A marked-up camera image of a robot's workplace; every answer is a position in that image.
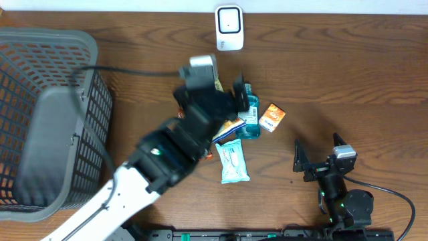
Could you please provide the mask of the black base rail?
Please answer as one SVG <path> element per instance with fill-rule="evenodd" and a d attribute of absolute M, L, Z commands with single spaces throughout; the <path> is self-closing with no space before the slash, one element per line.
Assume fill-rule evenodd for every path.
<path fill-rule="evenodd" d="M 283 231 L 174 231 L 151 230 L 143 236 L 146 241 L 257 241 L 257 240 L 330 240 L 330 241 L 393 241 L 391 231 L 339 230 L 329 234 L 321 230 L 289 227 Z"/>

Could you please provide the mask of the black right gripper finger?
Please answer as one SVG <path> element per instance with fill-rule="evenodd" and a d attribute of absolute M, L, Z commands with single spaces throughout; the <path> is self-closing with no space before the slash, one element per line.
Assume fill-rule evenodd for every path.
<path fill-rule="evenodd" d="M 294 155 L 293 172 L 303 172 L 308 169 L 310 162 L 298 139 L 295 140 L 294 146 L 295 146 L 295 155 Z"/>
<path fill-rule="evenodd" d="M 338 133 L 333 133 L 333 141 L 334 141 L 335 147 L 347 145 L 347 143 L 343 140 L 343 138 Z"/>

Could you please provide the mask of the yellow wet wipes bag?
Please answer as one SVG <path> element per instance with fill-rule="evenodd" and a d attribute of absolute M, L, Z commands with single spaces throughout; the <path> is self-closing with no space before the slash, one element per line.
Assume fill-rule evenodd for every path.
<path fill-rule="evenodd" d="M 211 139 L 211 142 L 215 143 L 244 127 L 245 122 L 237 115 L 235 95 L 231 92 L 224 93 L 216 90 L 213 104 L 215 114 L 219 116 L 220 120 L 224 120 L 217 133 Z"/>

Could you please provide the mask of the grey plastic basket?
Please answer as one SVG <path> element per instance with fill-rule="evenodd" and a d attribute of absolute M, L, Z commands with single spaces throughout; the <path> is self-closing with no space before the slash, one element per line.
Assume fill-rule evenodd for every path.
<path fill-rule="evenodd" d="M 38 222 L 98 190 L 112 97 L 82 31 L 1 29 L 1 219 Z"/>

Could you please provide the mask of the blue mouthwash bottle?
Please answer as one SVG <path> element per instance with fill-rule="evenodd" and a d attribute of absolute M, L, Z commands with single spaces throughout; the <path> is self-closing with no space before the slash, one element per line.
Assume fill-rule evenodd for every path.
<path fill-rule="evenodd" d="M 259 97 L 252 92 L 252 86 L 245 83 L 245 91 L 249 101 L 249 110 L 239 112 L 238 117 L 245 122 L 245 126 L 236 130 L 239 139 L 258 139 L 261 135 L 259 126 Z"/>

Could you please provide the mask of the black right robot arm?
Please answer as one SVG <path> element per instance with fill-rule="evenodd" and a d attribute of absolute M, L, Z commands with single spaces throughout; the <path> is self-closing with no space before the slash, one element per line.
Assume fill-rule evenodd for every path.
<path fill-rule="evenodd" d="M 311 163 L 296 139 L 293 171 L 302 172 L 305 182 L 318 183 L 320 205 L 326 206 L 326 213 L 338 229 L 364 228 L 372 224 L 374 197 L 368 191 L 347 189 L 344 178 L 354 169 L 357 152 L 337 133 L 333 134 L 333 141 L 332 154 L 326 161 Z"/>

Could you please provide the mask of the orange small box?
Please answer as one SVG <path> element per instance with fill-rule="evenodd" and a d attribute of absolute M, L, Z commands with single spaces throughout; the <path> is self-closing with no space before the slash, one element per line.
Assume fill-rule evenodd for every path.
<path fill-rule="evenodd" d="M 271 103 L 260 117 L 259 126 L 272 133 L 276 130 L 285 115 L 286 112 L 284 110 Z"/>

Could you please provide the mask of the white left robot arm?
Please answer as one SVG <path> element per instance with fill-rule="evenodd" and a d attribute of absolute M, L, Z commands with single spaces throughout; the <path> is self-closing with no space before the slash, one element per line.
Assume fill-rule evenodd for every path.
<path fill-rule="evenodd" d="M 184 118 L 172 118 L 173 129 L 164 123 L 143 137 L 112 180 L 46 240 L 106 240 L 191 174 L 207 156 L 223 123 L 249 108 L 242 76 L 230 92 L 219 91 L 210 82 L 198 88 L 180 86 L 173 96 L 184 110 Z"/>

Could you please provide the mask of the red brown snack bar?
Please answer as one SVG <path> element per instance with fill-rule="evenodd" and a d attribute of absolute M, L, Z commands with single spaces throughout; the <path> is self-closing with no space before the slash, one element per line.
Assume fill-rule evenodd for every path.
<path fill-rule="evenodd" d="M 181 108 L 178 109 L 177 116 L 178 116 L 178 118 L 184 118 L 185 117 L 183 109 L 181 109 Z M 203 156 L 203 159 L 210 160 L 212 158 L 213 158 L 212 152 L 210 150 L 206 151 L 206 154 Z"/>

